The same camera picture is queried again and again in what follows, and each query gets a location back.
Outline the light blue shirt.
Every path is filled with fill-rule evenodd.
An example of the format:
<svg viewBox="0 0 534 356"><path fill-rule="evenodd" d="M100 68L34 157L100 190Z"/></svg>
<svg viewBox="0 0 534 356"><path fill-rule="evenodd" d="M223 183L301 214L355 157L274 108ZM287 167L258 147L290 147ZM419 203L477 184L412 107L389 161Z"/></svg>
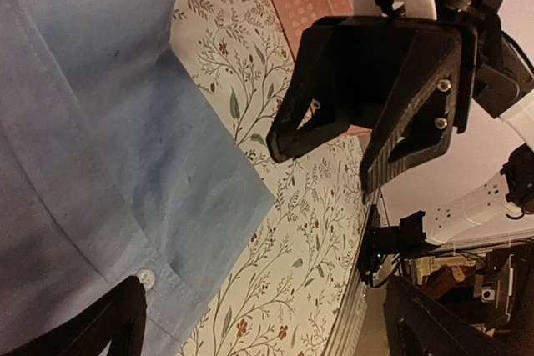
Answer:
<svg viewBox="0 0 534 356"><path fill-rule="evenodd" d="M175 0L1 0L1 350L127 277L174 355L270 191L173 52Z"/></svg>

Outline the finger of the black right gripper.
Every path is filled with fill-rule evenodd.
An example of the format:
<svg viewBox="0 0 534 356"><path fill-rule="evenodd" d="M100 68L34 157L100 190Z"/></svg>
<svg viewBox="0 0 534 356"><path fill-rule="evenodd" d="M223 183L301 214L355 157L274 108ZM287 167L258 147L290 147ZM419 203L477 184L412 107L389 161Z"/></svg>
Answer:
<svg viewBox="0 0 534 356"><path fill-rule="evenodd" d="M325 17L306 28L265 139L272 159L300 158L352 125L374 128L415 35L413 22L379 17Z"/></svg>

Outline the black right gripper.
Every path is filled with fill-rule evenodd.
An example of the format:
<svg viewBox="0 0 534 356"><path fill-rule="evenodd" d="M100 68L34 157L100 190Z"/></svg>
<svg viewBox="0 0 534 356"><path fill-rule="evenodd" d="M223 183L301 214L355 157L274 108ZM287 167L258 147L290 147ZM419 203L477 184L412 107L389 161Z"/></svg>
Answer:
<svg viewBox="0 0 534 356"><path fill-rule="evenodd" d="M395 0L374 1L397 14ZM360 163L364 193L445 154L472 101L521 135L533 131L533 65L501 28L504 0L399 1L408 17L445 25L414 30Z"/></svg>

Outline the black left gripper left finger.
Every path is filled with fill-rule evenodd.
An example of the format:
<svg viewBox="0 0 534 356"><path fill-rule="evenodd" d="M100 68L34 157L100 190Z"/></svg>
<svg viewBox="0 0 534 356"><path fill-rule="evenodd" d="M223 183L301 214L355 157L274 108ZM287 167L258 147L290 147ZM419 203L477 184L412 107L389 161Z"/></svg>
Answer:
<svg viewBox="0 0 534 356"><path fill-rule="evenodd" d="M140 355L147 320L146 291L129 276L104 296L9 355Z"/></svg>

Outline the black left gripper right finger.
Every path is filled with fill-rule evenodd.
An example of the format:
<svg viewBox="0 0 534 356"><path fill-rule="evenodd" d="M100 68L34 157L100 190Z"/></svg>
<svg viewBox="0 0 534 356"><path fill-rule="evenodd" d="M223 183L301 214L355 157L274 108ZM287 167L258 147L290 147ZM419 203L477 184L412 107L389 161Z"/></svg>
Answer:
<svg viewBox="0 0 534 356"><path fill-rule="evenodd" d="M520 352L464 323L412 282L391 278L384 303L392 355L518 355Z"/></svg>

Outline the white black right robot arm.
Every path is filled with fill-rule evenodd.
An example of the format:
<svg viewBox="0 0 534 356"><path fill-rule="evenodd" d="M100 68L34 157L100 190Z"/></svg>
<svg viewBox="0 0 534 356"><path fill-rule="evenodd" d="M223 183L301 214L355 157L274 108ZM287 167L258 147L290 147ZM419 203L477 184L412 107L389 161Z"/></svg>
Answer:
<svg viewBox="0 0 534 356"><path fill-rule="evenodd" d="M326 16L305 29L266 137L277 163L368 128L360 185L371 195L443 155L472 103L522 138L487 183L444 207L364 237L376 253L427 252L506 214L533 211L533 66L501 28L503 0L373 0L375 11Z"/></svg>

